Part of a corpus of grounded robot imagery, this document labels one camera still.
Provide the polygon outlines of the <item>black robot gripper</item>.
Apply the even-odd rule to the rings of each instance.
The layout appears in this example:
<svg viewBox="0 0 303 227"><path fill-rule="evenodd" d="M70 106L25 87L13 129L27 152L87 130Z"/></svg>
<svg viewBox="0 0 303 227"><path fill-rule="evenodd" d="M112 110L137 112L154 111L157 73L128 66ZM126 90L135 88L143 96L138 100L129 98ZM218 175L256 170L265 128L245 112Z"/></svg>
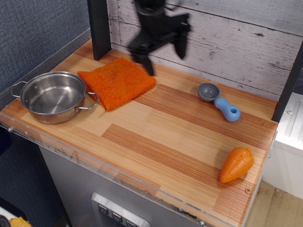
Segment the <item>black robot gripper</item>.
<svg viewBox="0 0 303 227"><path fill-rule="evenodd" d="M168 16L165 11L165 0L133 0L141 29L138 35L128 44L134 62L141 64L150 76L154 76L149 53L168 44L174 45L180 59L187 52L188 34L191 26L188 23L189 13Z"/></svg>

